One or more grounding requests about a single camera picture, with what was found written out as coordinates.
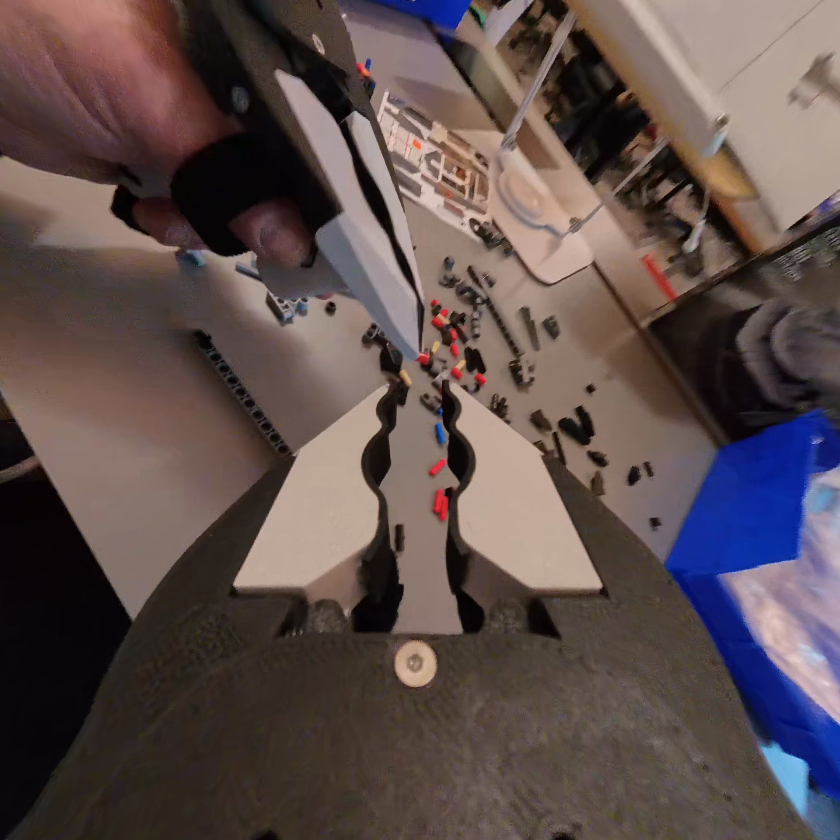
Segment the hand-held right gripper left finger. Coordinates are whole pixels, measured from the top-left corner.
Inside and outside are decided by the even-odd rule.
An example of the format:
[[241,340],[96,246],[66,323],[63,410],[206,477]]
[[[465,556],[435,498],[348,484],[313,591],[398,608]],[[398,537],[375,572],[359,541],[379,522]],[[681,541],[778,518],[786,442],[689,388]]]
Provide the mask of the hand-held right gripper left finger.
[[401,386],[384,385],[303,446],[233,582],[240,596],[334,602],[363,633],[389,633],[401,604],[382,482]]

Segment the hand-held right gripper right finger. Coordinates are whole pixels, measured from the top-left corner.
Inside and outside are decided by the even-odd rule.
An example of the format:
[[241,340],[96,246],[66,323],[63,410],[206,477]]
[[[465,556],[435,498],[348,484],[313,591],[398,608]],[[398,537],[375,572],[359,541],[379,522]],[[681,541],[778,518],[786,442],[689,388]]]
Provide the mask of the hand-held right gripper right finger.
[[513,602],[545,624],[544,600],[603,593],[604,584],[544,457],[474,396],[443,385],[447,467],[445,563],[464,632]]

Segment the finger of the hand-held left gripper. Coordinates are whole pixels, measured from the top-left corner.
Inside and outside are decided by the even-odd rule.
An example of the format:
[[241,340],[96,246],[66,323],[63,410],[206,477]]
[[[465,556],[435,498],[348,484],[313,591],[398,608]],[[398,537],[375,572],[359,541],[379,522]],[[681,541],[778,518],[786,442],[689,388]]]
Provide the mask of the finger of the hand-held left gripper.
[[343,120],[343,137],[353,159],[362,194],[386,236],[404,285],[413,296],[413,309],[424,310],[423,288],[417,276],[411,235],[399,191],[382,154],[379,134],[361,112],[352,110]]
[[283,70],[276,80],[321,165],[339,209],[314,234],[316,255],[307,268],[275,268],[275,293],[296,297],[341,294],[357,300],[403,355],[422,348],[422,312],[402,281],[391,247],[361,191],[353,159],[337,122],[305,82]]

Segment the long grey lego beam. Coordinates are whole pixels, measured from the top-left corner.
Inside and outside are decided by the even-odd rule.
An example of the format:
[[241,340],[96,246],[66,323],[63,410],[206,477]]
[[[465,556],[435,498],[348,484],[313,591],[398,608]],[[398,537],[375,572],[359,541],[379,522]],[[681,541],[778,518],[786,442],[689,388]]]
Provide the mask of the long grey lego beam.
[[204,360],[237,406],[245,412],[248,421],[259,431],[268,446],[280,457],[291,456],[291,449],[279,430],[270,420],[263,407],[257,402],[245,381],[232,368],[228,359],[216,346],[212,336],[200,329],[191,331],[191,338]]

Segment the pile of lego pieces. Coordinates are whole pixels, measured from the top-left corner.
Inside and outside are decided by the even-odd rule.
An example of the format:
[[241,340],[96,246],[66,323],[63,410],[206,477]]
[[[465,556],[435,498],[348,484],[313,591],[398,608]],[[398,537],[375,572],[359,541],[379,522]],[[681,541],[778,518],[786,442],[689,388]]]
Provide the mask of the pile of lego pieces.
[[501,268],[505,286],[480,267],[463,276],[447,271],[442,279],[464,293],[436,287],[427,315],[425,347],[434,360],[428,368],[403,360],[383,330],[366,324],[359,341],[350,340],[366,318],[361,306],[335,294],[283,301],[259,280],[251,258],[211,263],[198,251],[177,250],[184,278],[206,303],[185,320],[184,330],[209,333],[232,368],[266,411],[291,453],[367,396],[371,376],[380,384],[401,386],[402,403],[411,396],[437,423],[443,422],[436,377],[449,379],[526,438],[564,463],[572,437],[557,427],[568,416],[585,439],[591,430],[600,441],[577,444],[595,456],[573,457],[585,464],[581,475],[592,492],[663,560],[672,546],[669,503],[645,492],[627,500],[629,489],[619,466],[631,450],[650,449],[658,458],[669,441],[673,382],[665,363],[607,283],[599,266],[583,269],[582,279],[567,282],[558,297],[539,291],[524,269]]

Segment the lego instruction booklet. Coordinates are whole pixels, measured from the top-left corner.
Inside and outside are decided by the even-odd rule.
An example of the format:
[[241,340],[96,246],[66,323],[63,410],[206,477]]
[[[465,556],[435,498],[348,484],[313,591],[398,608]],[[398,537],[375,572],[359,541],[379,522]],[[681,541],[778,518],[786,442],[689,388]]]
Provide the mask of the lego instruction booklet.
[[483,153],[388,90],[377,119],[404,197],[469,234],[490,220],[490,163]]

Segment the dark lego set box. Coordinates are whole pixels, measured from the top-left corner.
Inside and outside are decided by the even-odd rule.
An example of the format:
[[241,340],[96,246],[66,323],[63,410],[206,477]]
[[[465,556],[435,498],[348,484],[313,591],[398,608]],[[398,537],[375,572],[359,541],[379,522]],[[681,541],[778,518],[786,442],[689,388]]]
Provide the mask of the dark lego set box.
[[648,331],[729,443],[811,411],[839,428],[839,211],[703,280]]

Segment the person's left hand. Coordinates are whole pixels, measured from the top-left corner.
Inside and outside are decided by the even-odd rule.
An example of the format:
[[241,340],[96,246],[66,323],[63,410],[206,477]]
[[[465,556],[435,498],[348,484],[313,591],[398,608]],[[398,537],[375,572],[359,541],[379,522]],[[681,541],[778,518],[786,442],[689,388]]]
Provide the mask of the person's left hand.
[[172,176],[238,131],[183,48],[173,2],[1,3],[1,149],[23,165],[114,184]]

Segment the blue plastic bin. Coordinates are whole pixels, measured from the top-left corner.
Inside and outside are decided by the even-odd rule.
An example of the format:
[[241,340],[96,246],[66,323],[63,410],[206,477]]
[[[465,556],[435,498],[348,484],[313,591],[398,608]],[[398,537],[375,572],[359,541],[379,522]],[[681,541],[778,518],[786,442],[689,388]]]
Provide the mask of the blue plastic bin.
[[666,562],[759,724],[835,800],[838,722],[772,664],[723,577],[795,558],[807,484],[838,456],[838,432],[819,411],[723,448]]
[[437,28],[454,30],[467,15],[471,1],[371,1],[410,17],[422,19]]

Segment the white round lamp base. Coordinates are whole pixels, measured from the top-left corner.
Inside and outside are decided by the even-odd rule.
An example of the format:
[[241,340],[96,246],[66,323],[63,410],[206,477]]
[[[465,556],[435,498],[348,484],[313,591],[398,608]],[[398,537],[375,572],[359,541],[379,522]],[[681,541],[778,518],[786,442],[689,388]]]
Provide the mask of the white round lamp base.
[[502,144],[490,161],[492,221],[532,277],[553,286],[594,262],[571,216],[518,147]]

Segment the dark metal shelving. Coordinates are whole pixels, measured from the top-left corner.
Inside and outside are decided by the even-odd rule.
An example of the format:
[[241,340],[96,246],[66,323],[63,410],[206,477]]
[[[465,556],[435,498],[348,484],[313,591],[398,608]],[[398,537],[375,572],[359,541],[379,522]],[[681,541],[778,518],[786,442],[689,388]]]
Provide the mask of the dark metal shelving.
[[[554,31],[549,50],[521,100],[499,148],[520,149],[519,135],[562,48],[573,41],[577,54],[561,78],[563,98],[571,100],[561,120],[560,139],[576,157],[592,151],[586,177],[599,176],[644,127],[657,121],[658,145],[626,177],[629,181],[669,141],[688,144],[704,159],[715,155],[728,131],[728,115],[704,87],[676,42],[660,22],[652,2],[563,2],[566,15]],[[571,216],[572,231],[582,233],[606,203],[602,199],[583,217]]]

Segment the clear plastic bags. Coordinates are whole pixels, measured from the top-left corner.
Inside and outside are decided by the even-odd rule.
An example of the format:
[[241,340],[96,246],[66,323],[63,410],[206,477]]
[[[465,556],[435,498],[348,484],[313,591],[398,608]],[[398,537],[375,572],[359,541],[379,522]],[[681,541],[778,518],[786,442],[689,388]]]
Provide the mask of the clear plastic bags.
[[839,468],[810,478],[798,556],[719,580],[775,669],[839,722]]

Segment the white cabinet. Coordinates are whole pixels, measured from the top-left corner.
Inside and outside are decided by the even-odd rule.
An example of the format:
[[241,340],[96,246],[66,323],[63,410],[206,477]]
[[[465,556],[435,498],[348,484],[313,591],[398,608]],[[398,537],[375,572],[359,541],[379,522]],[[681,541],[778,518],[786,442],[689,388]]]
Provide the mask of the white cabinet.
[[838,192],[838,1],[568,6],[750,252]]

